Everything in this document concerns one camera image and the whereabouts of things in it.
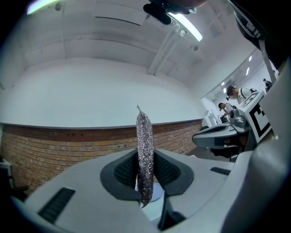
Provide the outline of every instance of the fluorescent light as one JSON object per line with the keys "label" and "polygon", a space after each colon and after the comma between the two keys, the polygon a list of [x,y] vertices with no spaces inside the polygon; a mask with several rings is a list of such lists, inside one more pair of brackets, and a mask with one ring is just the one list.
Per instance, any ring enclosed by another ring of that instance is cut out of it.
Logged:
{"label": "fluorescent light", "polygon": [[34,3],[31,3],[31,5],[28,7],[27,9],[27,15],[30,15],[31,13],[35,12],[36,10],[52,3],[55,2],[57,0],[37,0]]}
{"label": "fluorescent light", "polygon": [[169,13],[174,19],[178,20],[192,35],[198,40],[201,41],[203,36],[201,33],[195,28],[195,26],[182,14],[172,14]]}

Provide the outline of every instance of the silver glittery object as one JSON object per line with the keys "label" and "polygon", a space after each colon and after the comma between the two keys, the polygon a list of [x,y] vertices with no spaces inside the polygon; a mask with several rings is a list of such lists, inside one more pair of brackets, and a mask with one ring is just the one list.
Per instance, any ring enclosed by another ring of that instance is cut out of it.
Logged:
{"label": "silver glittery object", "polygon": [[137,188],[141,193],[141,202],[145,207],[153,196],[154,186],[154,146],[153,128],[147,115],[140,110],[136,119],[138,142]]}

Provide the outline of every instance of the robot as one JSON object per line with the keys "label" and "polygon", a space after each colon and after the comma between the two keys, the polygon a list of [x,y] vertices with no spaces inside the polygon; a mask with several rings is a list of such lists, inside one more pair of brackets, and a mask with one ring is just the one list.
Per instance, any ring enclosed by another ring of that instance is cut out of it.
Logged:
{"label": "robot", "polygon": [[[260,106],[264,95],[263,91],[253,92],[237,109],[231,110],[230,122],[200,131],[193,135],[193,142],[198,146],[211,148],[215,155],[217,153],[230,161],[235,161],[242,151],[253,150],[272,129]],[[241,145],[243,137],[246,142]]]}
{"label": "robot", "polygon": [[[165,24],[169,23],[169,11],[188,13],[171,4],[172,0],[151,2],[154,8],[147,6],[145,11]],[[265,34],[250,24],[250,14],[239,5],[234,8],[249,22],[246,30],[261,40]],[[265,55],[264,43],[260,45]],[[136,150],[78,163],[38,188],[24,203],[12,198],[13,208],[31,228],[48,233],[239,233],[269,229],[267,223],[288,223],[279,208],[290,198],[290,67],[287,61],[266,96],[255,92],[233,109],[229,123],[193,136],[197,145],[224,151],[236,146],[226,144],[226,137],[247,135],[244,152],[235,163],[154,151],[154,174],[165,191],[157,219],[147,219],[138,204]],[[284,97],[280,104],[279,96]],[[279,122],[278,113],[282,115]],[[271,130],[276,139],[258,145]]]}

